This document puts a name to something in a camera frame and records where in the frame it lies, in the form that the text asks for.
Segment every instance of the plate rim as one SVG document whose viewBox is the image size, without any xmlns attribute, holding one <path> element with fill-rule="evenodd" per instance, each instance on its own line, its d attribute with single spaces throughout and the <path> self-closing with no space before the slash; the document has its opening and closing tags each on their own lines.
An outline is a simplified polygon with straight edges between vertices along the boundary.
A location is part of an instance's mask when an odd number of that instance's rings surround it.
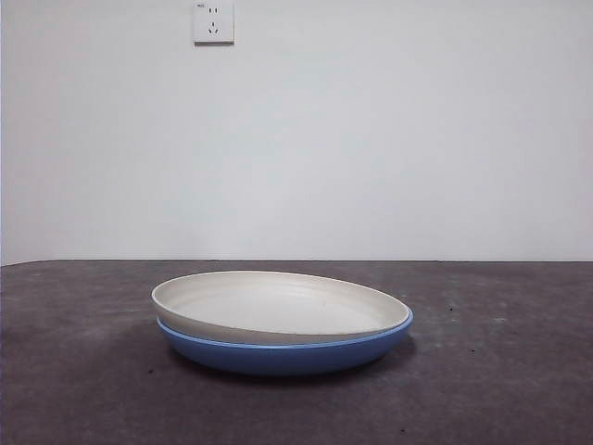
<svg viewBox="0 0 593 445">
<path fill-rule="evenodd" d="M 386 331 L 379 332 L 377 334 L 372 334 L 370 336 L 347 338 L 345 340 L 336 341 L 324 341 L 319 343 L 296 343 L 286 345 L 257 345 L 253 343 L 230 343 L 227 341 L 211 340 L 209 338 L 192 337 L 187 336 L 182 332 L 178 332 L 174 329 L 171 329 L 166 324 L 164 324 L 158 317 L 157 323 L 158 327 L 160 327 L 164 332 L 173 335 L 174 337 L 180 337 L 184 340 L 192 341 L 200 345 L 216 346 L 220 348 L 236 348 L 242 350 L 308 350 L 315 348 L 334 348 L 339 346 L 353 345 L 357 343 L 364 343 L 367 341 L 373 341 L 379 338 L 391 336 L 396 332 L 407 329 L 410 326 L 411 322 L 414 319 L 414 315 L 410 308 L 408 308 L 408 311 L 408 318 L 406 318 L 406 320 L 402 324 L 398 324 L 397 326 L 394 326 Z"/>
</svg>

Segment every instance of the bowl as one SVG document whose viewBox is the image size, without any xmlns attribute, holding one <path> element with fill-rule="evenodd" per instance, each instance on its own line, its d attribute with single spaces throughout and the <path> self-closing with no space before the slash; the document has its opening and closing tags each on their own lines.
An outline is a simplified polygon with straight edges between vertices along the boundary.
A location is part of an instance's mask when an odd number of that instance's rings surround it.
<svg viewBox="0 0 593 445">
<path fill-rule="evenodd" d="M 161 322 L 189 337 L 252 345 L 297 345 L 368 337 L 410 318 L 375 289 L 298 273 L 200 273 L 155 287 Z"/>
<path fill-rule="evenodd" d="M 158 325 L 172 347 L 188 359 L 222 371 L 245 375 L 315 375 L 376 360 L 407 334 L 413 315 L 384 332 L 347 340 L 300 345 L 249 345 L 190 337 Z"/>
</svg>

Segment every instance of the gray table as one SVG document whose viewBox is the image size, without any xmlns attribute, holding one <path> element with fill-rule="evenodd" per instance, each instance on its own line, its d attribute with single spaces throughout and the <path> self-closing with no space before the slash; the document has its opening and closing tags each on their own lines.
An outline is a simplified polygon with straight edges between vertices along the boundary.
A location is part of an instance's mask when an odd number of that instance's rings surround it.
<svg viewBox="0 0 593 445">
<path fill-rule="evenodd" d="M 410 337 L 307 378 L 174 353 L 153 286 L 236 269 L 397 295 Z M 44 261 L 2 275 L 5 445 L 593 443 L 593 263 Z"/>
</svg>

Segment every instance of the blue bowl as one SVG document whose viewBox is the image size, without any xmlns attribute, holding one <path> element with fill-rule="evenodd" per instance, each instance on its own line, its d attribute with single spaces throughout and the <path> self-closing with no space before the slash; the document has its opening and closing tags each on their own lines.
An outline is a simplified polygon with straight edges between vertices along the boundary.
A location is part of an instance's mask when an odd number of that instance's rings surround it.
<svg viewBox="0 0 593 445">
<path fill-rule="evenodd" d="M 371 362 L 389 352 L 408 333 L 403 324 L 368 337 L 302 345 L 247 345 L 189 337 L 158 320 L 173 348 L 210 368 L 247 375 L 313 375 L 331 373 Z"/>
</svg>

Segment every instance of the outlet faceplate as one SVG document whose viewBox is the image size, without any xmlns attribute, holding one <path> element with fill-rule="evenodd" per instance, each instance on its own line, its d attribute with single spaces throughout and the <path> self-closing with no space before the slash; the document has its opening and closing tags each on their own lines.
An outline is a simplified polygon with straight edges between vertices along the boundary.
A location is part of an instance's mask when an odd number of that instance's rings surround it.
<svg viewBox="0 0 593 445">
<path fill-rule="evenodd" d="M 194 2 L 194 45 L 233 44 L 233 0 L 204 0 Z"/>
</svg>

